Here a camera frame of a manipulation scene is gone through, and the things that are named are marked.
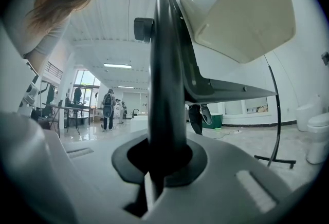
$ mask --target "railing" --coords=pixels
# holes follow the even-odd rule
[[[63,72],[53,66],[50,62],[47,62],[45,70],[59,79],[62,78]]]

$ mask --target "backpack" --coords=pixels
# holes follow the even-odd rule
[[[112,114],[113,108],[112,108],[112,95],[107,94],[107,96],[104,99],[104,109],[103,109],[103,116],[104,118],[109,118]]]

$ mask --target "table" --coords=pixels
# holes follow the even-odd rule
[[[95,109],[95,108],[90,108],[89,106],[83,106],[81,108],[75,108],[75,107],[69,107],[69,106],[56,106],[56,105],[47,104],[47,103],[43,103],[43,104],[46,105],[46,106],[57,109],[57,111],[55,112],[55,115],[53,116],[50,127],[54,123],[56,116],[58,115],[58,117],[60,117],[61,110],[67,110],[66,132],[68,132],[68,128],[69,128],[69,122],[68,122],[69,111],[70,110],[76,111],[75,112],[75,114],[76,114],[76,117],[75,117],[76,118],[76,130],[77,130],[78,134],[80,134],[79,127],[78,127],[78,111],[84,111],[84,110],[88,109],[88,113],[89,113],[89,115],[88,115],[88,125],[90,125],[90,112],[91,112],[91,110],[93,110],[93,113],[94,113],[94,109]]]

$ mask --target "window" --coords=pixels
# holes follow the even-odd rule
[[[101,82],[89,70],[78,70],[74,85],[100,86]]]
[[[80,88],[81,98],[78,101],[78,104],[96,107],[97,98],[95,96],[99,91],[100,84],[101,82],[89,70],[78,70],[73,91],[71,93],[71,101],[74,101],[75,89]]]
[[[81,85],[94,85],[95,76],[85,70],[82,76]]]
[[[245,100],[247,114],[265,113],[268,111],[266,97]]]
[[[100,86],[101,85],[100,80],[98,80],[96,77],[95,77],[94,85],[97,85],[97,86]]]
[[[74,84],[81,84],[83,72],[84,72],[84,70],[78,70],[76,81],[74,82]]]

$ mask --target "white plastic housing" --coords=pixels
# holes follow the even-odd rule
[[[291,0],[180,0],[197,43],[250,62],[296,31]]]

